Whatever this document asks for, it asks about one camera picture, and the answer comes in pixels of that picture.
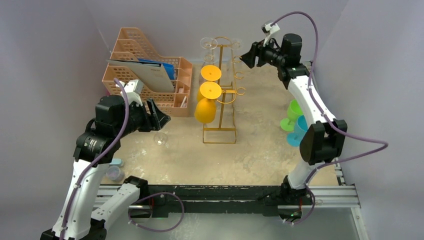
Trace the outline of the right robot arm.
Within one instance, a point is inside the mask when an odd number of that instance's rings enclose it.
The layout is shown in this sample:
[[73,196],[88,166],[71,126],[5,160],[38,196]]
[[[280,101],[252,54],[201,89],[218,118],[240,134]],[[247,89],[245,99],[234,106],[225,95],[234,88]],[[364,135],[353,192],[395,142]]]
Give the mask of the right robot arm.
[[347,123],[337,119],[325,106],[312,81],[310,70],[301,63],[302,38],[294,33],[283,36],[281,46],[253,42],[240,59],[250,69],[269,64],[277,69],[278,79],[298,102],[307,131],[300,141],[301,161],[283,180],[280,196],[288,204],[300,198],[314,175],[314,170],[333,163],[339,157],[345,136],[333,128],[347,130]]

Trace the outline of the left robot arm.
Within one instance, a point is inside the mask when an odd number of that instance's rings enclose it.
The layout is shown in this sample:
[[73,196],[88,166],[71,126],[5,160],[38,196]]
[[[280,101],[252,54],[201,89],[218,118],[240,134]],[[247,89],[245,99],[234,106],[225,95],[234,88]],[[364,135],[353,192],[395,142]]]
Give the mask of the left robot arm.
[[136,131],[159,131],[170,120],[151,98],[142,104],[120,95],[102,97],[95,106],[95,117],[76,140],[72,179],[62,211],[41,239],[103,240],[121,212],[133,203],[146,203],[148,182],[129,176],[117,193],[94,209],[98,189],[121,139]]

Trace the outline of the yellow plastic goblet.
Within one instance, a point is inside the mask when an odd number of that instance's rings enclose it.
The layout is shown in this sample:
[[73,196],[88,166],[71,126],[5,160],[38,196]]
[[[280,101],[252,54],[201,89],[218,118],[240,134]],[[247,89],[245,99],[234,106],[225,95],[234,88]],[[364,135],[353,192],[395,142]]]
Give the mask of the yellow plastic goblet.
[[213,81],[204,82],[198,90],[195,119],[203,124],[214,121],[216,116],[216,100],[221,96],[222,88]]
[[203,99],[215,100],[222,94],[222,88],[218,84],[222,72],[215,65],[205,65],[200,70],[200,83],[197,93],[197,101]]

